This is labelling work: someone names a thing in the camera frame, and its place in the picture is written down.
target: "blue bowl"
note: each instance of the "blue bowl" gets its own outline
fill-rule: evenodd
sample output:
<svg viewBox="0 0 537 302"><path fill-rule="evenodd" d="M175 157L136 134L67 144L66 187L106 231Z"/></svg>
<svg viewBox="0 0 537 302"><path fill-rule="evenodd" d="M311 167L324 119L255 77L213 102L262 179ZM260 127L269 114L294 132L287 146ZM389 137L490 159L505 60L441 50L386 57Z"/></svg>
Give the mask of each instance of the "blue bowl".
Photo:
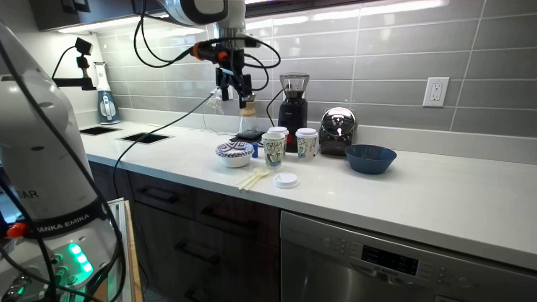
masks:
<svg viewBox="0 0 537 302"><path fill-rule="evenodd" d="M373 144L352 144L346 147L349 164L363 174L383 174L398 154L393 149Z"/></svg>

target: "tile wall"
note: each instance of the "tile wall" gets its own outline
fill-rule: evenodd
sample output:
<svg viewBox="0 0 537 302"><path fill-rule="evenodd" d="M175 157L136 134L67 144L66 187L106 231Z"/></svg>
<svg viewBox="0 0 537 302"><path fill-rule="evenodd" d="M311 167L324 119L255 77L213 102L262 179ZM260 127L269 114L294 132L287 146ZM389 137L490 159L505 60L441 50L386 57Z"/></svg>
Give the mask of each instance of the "tile wall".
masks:
<svg viewBox="0 0 537 302"><path fill-rule="evenodd" d="M259 115L280 88L280 73L307 72L311 120L319 120L329 107L346 105L363 124L537 135L537 1L431 3L443 5L398 13L351 5L247 20L248 33L284 57L270 70L269 88L259 92ZM201 30L186 33L178 25L151 21L148 36L158 53L175 57L212 36L212 26ZM213 88L208 62L186 58L163 70L141 65L133 52L133 31L134 25L99 31L121 105L186 110ZM274 62L269 50L252 53ZM255 85L264 83L260 70L247 72ZM426 77L451 77L443 109L421 107ZM212 102L201 110L238 114L237 102Z"/></svg>
<svg viewBox="0 0 537 302"><path fill-rule="evenodd" d="M92 47L92 55L89 55L89 62L102 60L101 47L96 35L62 35L57 31L40 31L34 21L34 13L29 0L0 0L0 20L10 26L22 45L30 52L30 55L40 63L44 70L52 73L60 53L74 45L77 36L89 40ZM62 65L57 72L59 77L79 77L81 70L76 63L77 52L67 52L62 60ZM91 120L96 122L96 104L97 92L96 90L81 90L79 87L64 87L62 88L69 97L76 114L86 114Z"/></svg>

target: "black appliance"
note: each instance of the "black appliance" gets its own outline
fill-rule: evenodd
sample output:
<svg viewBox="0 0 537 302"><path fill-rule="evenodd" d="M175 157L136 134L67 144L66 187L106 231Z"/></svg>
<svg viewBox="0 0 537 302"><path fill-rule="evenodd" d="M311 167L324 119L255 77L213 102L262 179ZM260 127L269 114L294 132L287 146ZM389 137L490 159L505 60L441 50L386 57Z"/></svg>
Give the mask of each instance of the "black appliance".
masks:
<svg viewBox="0 0 537 302"><path fill-rule="evenodd" d="M346 146L352 144L358 127L356 115L346 107L332 107L321 119L321 154L346 156Z"/></svg>
<svg viewBox="0 0 537 302"><path fill-rule="evenodd" d="M285 100L280 105L279 125L289 129L287 152L297 151L297 129L307 125L307 102L304 90L309 82L307 73L282 73L280 75Z"/></svg>

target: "kitchen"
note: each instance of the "kitchen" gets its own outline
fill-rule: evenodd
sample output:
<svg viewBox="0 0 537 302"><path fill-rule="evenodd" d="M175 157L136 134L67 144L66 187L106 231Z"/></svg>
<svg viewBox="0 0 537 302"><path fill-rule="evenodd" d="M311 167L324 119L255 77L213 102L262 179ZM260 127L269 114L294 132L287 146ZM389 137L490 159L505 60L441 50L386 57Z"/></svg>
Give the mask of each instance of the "kitchen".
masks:
<svg viewBox="0 0 537 302"><path fill-rule="evenodd" d="M183 144L165 139L154 146L139 146L121 167L136 172L136 179L151 176L206 187L225 196L253 199L260 204L535 270L535 265L530 265L535 263L535 238L530 231L534 208L524 201L535 192L530 181L535 179L532 176L535 176L534 164L537 162L537 40L530 30L535 23L535 3L451 0L445 6L399 13L346 15L342 11L351 11L351 8L334 6L247 20L252 33L275 45L284 57L282 65L270 73L269 88L257 95L259 122L265 122L264 127L269 125L264 109L280 88L279 75L307 72L311 73L307 87L311 124L317 125L316 122L329 107L352 109L359 120L358 142L383 144L399 152L386 176L361 177L346 169L347 162L319 156L309 166L284 162L284 167L297 169L302 179L297 189L275 191L270 181L264 181L252 192L238 192L235 184L252 171L252 166L247 171L222 171L213 154L213 146L225 142L228 132L238 130L237 102L210 102L200 109L200 115L191 115L180 124L190 130L165 130L175 137L180 137L175 130L183 132L190 147L185 147L183 139ZM60 52L79 36L79 33L39 31L27 1L3 1L0 16L45 70L52 70ZM92 60L107 63L109 82L126 120L123 132L84 137L91 161L104 164L102 169L111 166L113 157L126 146L114 139L134 129L146 130L143 124L160 125L178 117L213 88L213 65L206 62L186 58L163 70L143 67L131 47L133 28L134 23L81 35L94 43ZM154 21L148 26L148 31L151 30L148 36L175 28L176 25ZM186 35L178 30L173 36L156 35L149 41L160 53L173 57L206 35L210 35L208 28L186 31ZM272 60L269 52L253 50L252 53L267 62ZM262 83L264 73L255 73L255 70L252 73L253 83ZM60 75L79 75L74 57L66 57ZM450 77L445 107L421 105L428 77ZM79 124L82 127L96 124L96 92L66 88L66 94ZM208 151L196 157L198 154L190 154L195 152L193 146L206 146ZM151 154L160 157L166 149L176 156L186 152L185 159L176 159L175 164L151 159ZM193 159L203 162L200 166L206 169L188 164L186 157L191 162ZM341 179L341 174L327 171L324 164L346 177ZM322 186L317 177L341 179L341 182ZM344 191L354 192L354 186L374 192L371 191L369 199L349 203L351 196ZM472 199L467 194L483 199L465 204ZM512 199L514 206L504 204L500 198ZM487 206L500 206L502 211L495 213ZM517 241L522 236L515 236L515 241L507 239L519 229L525 233L522 234L525 241ZM514 256L502 248L514 248L522 255Z"/></svg>

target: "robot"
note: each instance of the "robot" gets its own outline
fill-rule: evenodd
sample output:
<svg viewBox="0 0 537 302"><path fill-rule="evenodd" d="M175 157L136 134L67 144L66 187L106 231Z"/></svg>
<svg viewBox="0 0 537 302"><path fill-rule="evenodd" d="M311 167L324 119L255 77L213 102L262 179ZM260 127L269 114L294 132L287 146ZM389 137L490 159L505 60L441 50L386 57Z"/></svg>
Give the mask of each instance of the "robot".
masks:
<svg viewBox="0 0 537 302"><path fill-rule="evenodd" d="M245 1L160 3L183 25L217 23L220 41L200 43L193 47L191 55L218 63L217 82L222 90L233 85L242 105L250 100L252 78L242 73L247 43ZM47 246L47 255L42 255L35 245L35 233L27 228L25 219L20 221L19 229L12 231L19 233L19 243L12 251L5 251L30 275L12 268L0 256L0 300L84 300L64 288L91 295L102 273L109 271L106 268L113 265L118 246L123 245L118 241L121 236L106 214L106 201L89 181L91 169L69 99L2 21L0 161L22 208ZM50 297L50 281L35 280L49 280L47 265L54 266L52 281L59 285L55 297Z"/></svg>

